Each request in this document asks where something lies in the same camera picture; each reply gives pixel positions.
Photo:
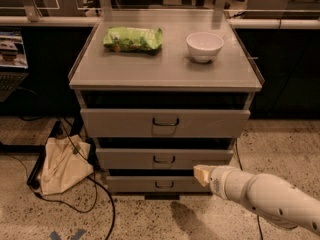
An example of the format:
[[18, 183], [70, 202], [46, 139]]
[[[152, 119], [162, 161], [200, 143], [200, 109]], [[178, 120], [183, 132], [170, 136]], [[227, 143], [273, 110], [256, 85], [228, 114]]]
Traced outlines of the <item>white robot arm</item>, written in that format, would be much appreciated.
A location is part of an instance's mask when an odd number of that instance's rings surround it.
[[271, 174], [251, 174], [232, 166], [196, 165], [194, 177], [224, 200], [285, 229], [303, 227], [320, 235], [320, 201]]

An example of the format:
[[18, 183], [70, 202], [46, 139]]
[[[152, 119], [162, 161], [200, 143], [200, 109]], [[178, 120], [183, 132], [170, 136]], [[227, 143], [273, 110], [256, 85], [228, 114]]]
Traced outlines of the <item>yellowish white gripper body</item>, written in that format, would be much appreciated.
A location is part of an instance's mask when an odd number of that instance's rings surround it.
[[209, 184], [210, 173], [212, 170], [213, 166], [196, 165], [193, 167], [194, 177], [203, 187], [206, 187]]

